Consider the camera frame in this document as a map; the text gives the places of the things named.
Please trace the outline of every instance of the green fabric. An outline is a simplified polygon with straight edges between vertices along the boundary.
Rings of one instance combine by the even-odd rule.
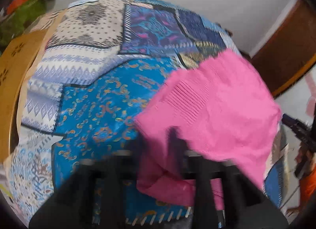
[[[0,48],[4,49],[10,41],[23,34],[24,30],[46,12],[42,0],[27,0],[0,24]]]

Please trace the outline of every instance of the patchwork fabric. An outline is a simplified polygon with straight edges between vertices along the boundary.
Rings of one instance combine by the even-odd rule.
[[[61,44],[108,48],[122,43],[125,0],[99,0],[69,8],[47,46]]]
[[[33,77],[64,84],[92,84],[112,68],[131,59],[147,55],[119,55],[119,46],[108,49],[80,45],[62,45],[49,48],[37,66]]]
[[[172,70],[196,68],[226,47],[238,51],[218,25],[167,2],[72,5],[28,82],[22,124],[34,130],[21,127],[9,172],[10,191],[27,222],[53,192],[53,178],[59,187],[80,159],[102,159],[136,137],[134,116]],[[49,27],[57,15],[47,15],[35,28]],[[269,182],[268,195],[279,181]],[[125,185],[128,224],[190,214],[190,207],[162,203],[140,193],[133,182]],[[95,192],[93,222],[98,223],[102,193],[98,187]]]
[[[21,222],[25,226],[27,226],[27,223],[25,219],[23,218],[23,215],[14,200],[14,197],[10,192],[10,186],[9,186],[8,178],[6,176],[6,171],[8,171],[7,166],[11,166],[10,157],[8,157],[5,160],[5,166],[3,164],[0,164],[0,192],[2,193],[4,199],[7,201],[7,204],[13,210],[14,214],[21,220]]]
[[[161,1],[161,0],[135,0],[135,1],[141,2],[141,3],[148,3],[148,4],[152,4],[152,5],[160,5],[160,6],[173,8],[173,9],[177,9],[177,10],[186,10],[183,7],[180,7],[180,6],[174,5],[172,3],[165,2],[165,1]]]
[[[28,28],[24,31],[24,34],[30,33],[36,30],[48,29],[53,24],[56,17],[59,15],[61,11],[62,10],[57,11],[57,12],[47,13],[38,17],[30,26],[28,26]]]
[[[241,56],[240,51],[236,47],[236,45],[233,42],[233,40],[231,39],[231,37],[227,34],[227,32],[219,32],[219,34],[220,34],[222,40],[224,41],[226,47],[231,49],[231,50],[233,50],[234,53],[236,53],[236,54]]]
[[[264,181],[265,194],[277,206],[282,203],[283,177],[284,177],[284,157],[282,156],[270,169]]]
[[[226,48],[221,35],[205,28],[201,17],[195,12],[177,10],[176,17],[189,37],[196,41],[210,42],[222,49]]]
[[[196,50],[181,32],[172,13],[126,5],[121,53],[163,56],[166,49],[172,48]]]
[[[21,127],[8,175],[10,192],[27,223],[54,192],[52,144],[62,136],[52,136]]]
[[[210,29],[212,31],[215,31],[217,33],[226,33],[226,31],[224,29],[221,28],[221,26],[219,26],[216,23],[210,22],[207,18],[205,18],[204,16],[201,16],[202,22],[203,22],[203,26],[207,29]]]
[[[61,90],[61,84],[30,79],[22,124],[44,132],[52,132],[56,123]]]
[[[78,0],[78,1],[70,3],[68,5],[68,8],[71,8],[71,7],[76,6],[76,5],[85,4],[85,3],[89,3],[89,2],[96,2],[96,1],[98,1],[98,0]]]
[[[131,60],[87,88],[65,87],[56,132],[66,133],[67,137],[53,147],[55,185],[59,187],[81,159],[102,159],[135,138],[132,118],[146,107],[173,69],[168,58]],[[127,185],[130,194],[125,215],[130,221],[148,216],[150,222],[153,215],[156,215],[153,221],[159,221],[162,214],[166,214],[163,220],[167,220],[171,211],[174,217],[180,210],[180,215],[186,212],[182,206],[159,204],[139,193],[135,183]],[[95,223],[99,221],[100,201],[99,195]]]

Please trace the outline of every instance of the wooden board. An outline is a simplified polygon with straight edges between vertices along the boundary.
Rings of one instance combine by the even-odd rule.
[[[18,144],[17,101],[21,84],[46,34],[35,31],[13,39],[0,57],[0,162]]]

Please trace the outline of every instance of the pink towel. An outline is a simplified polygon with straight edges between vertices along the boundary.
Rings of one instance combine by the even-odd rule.
[[[174,71],[135,118],[149,144],[137,188],[163,202],[193,206],[194,182],[179,179],[168,160],[167,133],[177,127],[190,149],[210,160],[232,160],[261,189],[280,118],[258,72],[231,50],[198,69]],[[220,181],[211,184],[216,207],[223,209]]]

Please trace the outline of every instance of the wooden cabinet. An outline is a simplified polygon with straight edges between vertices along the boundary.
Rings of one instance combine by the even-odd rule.
[[[298,0],[251,62],[273,96],[277,96],[315,64],[315,54],[316,11],[303,0]]]

